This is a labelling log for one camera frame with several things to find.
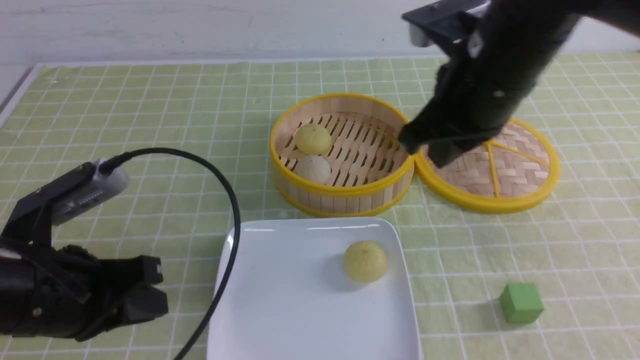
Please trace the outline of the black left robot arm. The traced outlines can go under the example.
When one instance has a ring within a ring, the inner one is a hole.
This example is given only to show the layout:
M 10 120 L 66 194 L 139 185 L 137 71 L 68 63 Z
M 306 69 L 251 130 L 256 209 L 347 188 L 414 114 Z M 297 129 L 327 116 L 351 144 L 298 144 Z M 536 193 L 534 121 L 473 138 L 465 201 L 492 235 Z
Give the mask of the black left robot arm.
M 142 324 L 169 312 L 159 258 L 99 259 L 68 245 L 46 253 L 85 286 L 78 301 L 62 283 L 26 259 L 1 258 L 1 333 L 15 338 L 62 338 L 84 342 L 102 333 Z

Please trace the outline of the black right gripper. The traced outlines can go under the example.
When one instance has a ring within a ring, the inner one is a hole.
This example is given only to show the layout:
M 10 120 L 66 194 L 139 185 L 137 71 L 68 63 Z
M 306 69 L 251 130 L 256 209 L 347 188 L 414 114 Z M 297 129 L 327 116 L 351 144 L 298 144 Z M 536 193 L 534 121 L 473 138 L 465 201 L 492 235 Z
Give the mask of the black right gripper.
M 510 120 L 565 39 L 565 16 L 487 14 L 398 142 L 411 155 L 427 145 L 438 169 L 483 145 Z

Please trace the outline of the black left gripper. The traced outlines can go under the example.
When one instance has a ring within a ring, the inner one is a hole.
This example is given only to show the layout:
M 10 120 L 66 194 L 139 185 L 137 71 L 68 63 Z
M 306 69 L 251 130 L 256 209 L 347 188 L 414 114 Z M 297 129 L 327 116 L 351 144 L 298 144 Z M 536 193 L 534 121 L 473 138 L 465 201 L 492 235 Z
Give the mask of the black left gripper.
M 123 326 L 145 323 L 169 313 L 162 261 L 139 255 L 100 259 L 80 246 L 51 250 L 55 265 L 87 289 L 78 299 L 62 281 L 7 246 L 1 248 L 1 334 L 86 341 Z M 116 304 L 123 289 L 139 287 Z

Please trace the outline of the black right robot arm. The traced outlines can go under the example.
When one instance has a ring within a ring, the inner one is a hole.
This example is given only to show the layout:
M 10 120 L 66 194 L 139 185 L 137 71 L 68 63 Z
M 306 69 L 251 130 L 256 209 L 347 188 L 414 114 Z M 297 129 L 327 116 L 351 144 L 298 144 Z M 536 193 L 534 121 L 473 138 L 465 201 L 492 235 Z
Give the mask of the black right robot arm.
M 582 18 L 638 35 L 639 10 L 637 0 L 439 0 L 403 13 L 412 43 L 449 59 L 398 141 L 448 166 L 498 136 Z

